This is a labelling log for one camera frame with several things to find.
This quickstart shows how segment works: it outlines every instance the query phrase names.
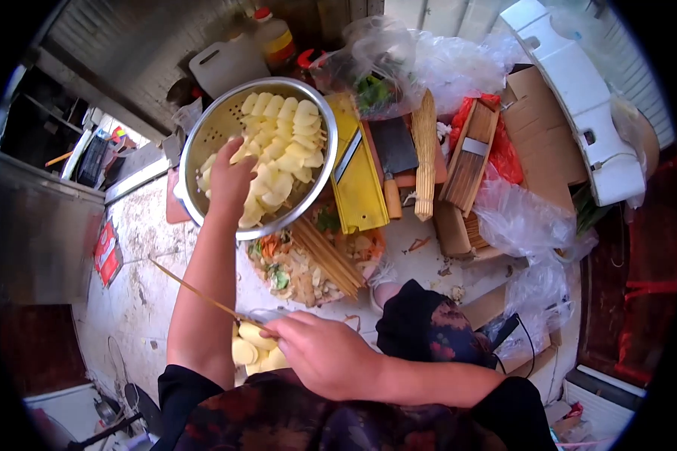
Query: yellow mandoline slicer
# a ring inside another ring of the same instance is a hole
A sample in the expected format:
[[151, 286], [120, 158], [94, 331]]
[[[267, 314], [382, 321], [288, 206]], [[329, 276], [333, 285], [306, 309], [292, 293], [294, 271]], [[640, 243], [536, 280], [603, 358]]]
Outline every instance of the yellow mandoline slicer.
[[388, 212], [376, 174], [369, 146], [351, 95], [325, 97], [331, 106], [338, 128], [338, 151], [331, 185], [342, 232], [350, 235], [388, 224]]

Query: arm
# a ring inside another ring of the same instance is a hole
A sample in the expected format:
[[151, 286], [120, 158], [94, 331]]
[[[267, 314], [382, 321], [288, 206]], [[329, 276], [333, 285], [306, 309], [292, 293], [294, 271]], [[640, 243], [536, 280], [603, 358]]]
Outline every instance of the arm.
[[334, 401], [470, 408], [505, 379], [483, 366], [409, 362], [379, 354], [343, 322], [307, 312], [293, 312], [266, 327], [280, 337], [279, 347], [301, 382]]
[[[242, 143], [243, 139], [234, 139], [219, 150], [211, 169], [211, 191], [217, 201], [208, 208], [183, 277], [232, 310], [236, 304], [235, 233], [255, 164], [255, 158], [229, 164]], [[181, 287], [170, 319], [167, 363], [191, 369], [224, 390], [233, 388], [232, 322], [231, 315]]]

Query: metal pot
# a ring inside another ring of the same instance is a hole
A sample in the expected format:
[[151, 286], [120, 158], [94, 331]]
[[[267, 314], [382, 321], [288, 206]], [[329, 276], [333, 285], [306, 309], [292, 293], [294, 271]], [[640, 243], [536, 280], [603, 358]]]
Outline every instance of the metal pot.
[[[228, 141], [231, 136], [239, 136], [243, 131], [243, 124], [239, 120], [243, 117], [241, 105], [252, 92], [270, 92], [283, 97], [296, 97], [298, 101], [308, 99], [318, 106], [322, 116], [321, 127], [326, 131], [325, 162], [322, 167], [313, 171], [315, 182], [301, 184], [294, 187], [288, 198], [288, 209], [282, 206], [275, 213], [275, 219], [267, 221], [263, 226], [251, 229], [239, 229], [236, 239], [256, 239], [283, 229], [303, 214], [316, 200], [323, 186], [328, 182], [334, 168], [336, 152], [339, 145], [339, 132], [336, 128], [334, 112], [325, 99], [311, 86], [295, 79], [284, 77], [269, 77], [244, 83], [226, 92], [203, 113], [196, 126], [190, 132], [181, 155], [181, 168], [178, 172], [178, 184], [173, 193], [178, 197], [193, 221], [199, 226], [208, 212], [208, 199], [199, 191], [196, 174], [208, 156], [215, 153]], [[221, 202], [220, 193], [212, 193], [213, 202]]]

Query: styrofoam box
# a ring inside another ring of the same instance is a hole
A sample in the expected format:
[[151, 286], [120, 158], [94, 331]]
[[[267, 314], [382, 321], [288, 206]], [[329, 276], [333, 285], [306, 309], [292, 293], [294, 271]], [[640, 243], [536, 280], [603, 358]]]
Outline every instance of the styrofoam box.
[[635, 157], [618, 155], [599, 170], [589, 169], [613, 155], [636, 153], [619, 138], [609, 113], [609, 89], [584, 50], [554, 31], [549, 11], [536, 0], [520, 0], [500, 16], [562, 106], [582, 151], [597, 205], [644, 193], [644, 175]]

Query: hand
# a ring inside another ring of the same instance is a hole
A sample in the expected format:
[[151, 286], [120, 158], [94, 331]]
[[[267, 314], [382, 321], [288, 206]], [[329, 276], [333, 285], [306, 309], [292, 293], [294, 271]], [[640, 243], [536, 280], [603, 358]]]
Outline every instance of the hand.
[[[293, 312], [266, 324], [307, 389], [333, 401], [367, 400], [375, 391], [383, 355], [339, 321]], [[265, 338], [270, 337], [261, 332]]]
[[249, 156], [243, 158], [235, 165], [230, 164], [230, 159], [243, 144], [243, 138], [235, 138], [228, 141], [220, 150], [216, 162], [211, 168], [211, 206], [208, 208], [209, 215], [215, 215], [222, 220], [238, 227], [238, 220], [243, 215], [243, 203], [248, 197], [250, 182], [256, 174], [251, 172], [255, 166], [256, 158]]

